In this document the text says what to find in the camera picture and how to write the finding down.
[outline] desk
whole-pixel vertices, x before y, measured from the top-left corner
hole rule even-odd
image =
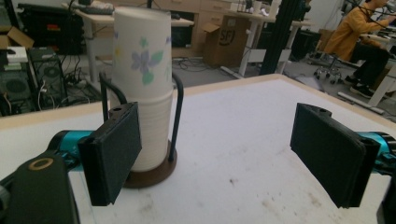
[[[276,22],[276,19],[265,17],[263,15],[237,12],[234,10],[229,10],[229,13],[234,16],[248,18],[251,21],[250,34],[248,35],[247,38],[247,43],[245,45],[245,50],[244,50],[244,57],[242,58],[242,62],[239,66],[239,72],[238,72],[239,76],[244,77],[248,63],[262,63],[262,60],[264,59],[265,56],[266,49],[253,49],[253,40],[254,37],[256,36],[256,32],[258,30],[259,25],[262,24],[263,22]],[[288,39],[288,43],[286,44],[286,48],[282,50],[282,53],[280,55],[279,61],[282,62],[282,64],[280,65],[280,69],[277,72],[282,74],[283,70],[285,69],[286,63],[291,53],[291,46],[293,44],[294,37],[296,36],[298,29],[302,26],[311,26],[311,25],[313,25],[313,23],[309,21],[293,21],[291,23],[291,33]]]
[[[185,93],[176,170],[159,185],[123,189],[108,207],[90,207],[83,174],[70,173],[81,223],[376,223],[389,177],[371,175],[361,207],[336,208],[290,149],[295,107],[321,106],[354,131],[396,136],[396,124],[281,75]],[[99,127],[102,112],[100,104],[78,105],[0,122],[4,178],[58,131]]]
[[[68,4],[62,3],[63,7],[68,8]],[[112,27],[114,24],[114,17],[108,15],[89,15],[76,9],[76,14],[79,15],[83,22],[84,38],[87,45],[88,65],[90,67],[90,80],[92,83],[99,81],[99,71],[96,67],[97,56],[107,56],[113,54],[113,34],[97,35],[95,33],[95,25],[101,25],[103,28]],[[193,21],[184,19],[172,20],[173,27],[186,27],[194,25]]]

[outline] person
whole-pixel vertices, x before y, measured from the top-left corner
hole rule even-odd
[[[395,15],[389,15],[381,21],[371,19],[374,11],[384,7],[387,2],[388,0],[366,0],[361,7],[353,8],[341,21],[324,49],[325,53],[336,54],[346,62],[365,61],[353,75],[344,79],[344,83],[351,86],[350,91],[365,98],[373,96],[369,86],[375,83],[384,70],[390,55],[379,42],[361,37],[361,34],[381,30],[396,19]]]

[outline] chair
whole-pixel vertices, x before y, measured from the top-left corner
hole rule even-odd
[[[335,66],[335,63],[337,61],[340,61],[340,60],[338,59],[338,57],[336,55],[333,54],[332,55],[332,63],[330,65],[328,65],[328,66],[322,65],[321,67],[317,68],[317,70],[314,73],[314,76],[317,79],[320,79],[320,77],[323,74],[325,74],[326,78],[330,78],[331,79],[330,83],[332,83],[332,84],[342,83],[343,80],[341,79],[341,77],[342,77],[341,76],[341,71],[340,71],[340,69],[338,69]]]

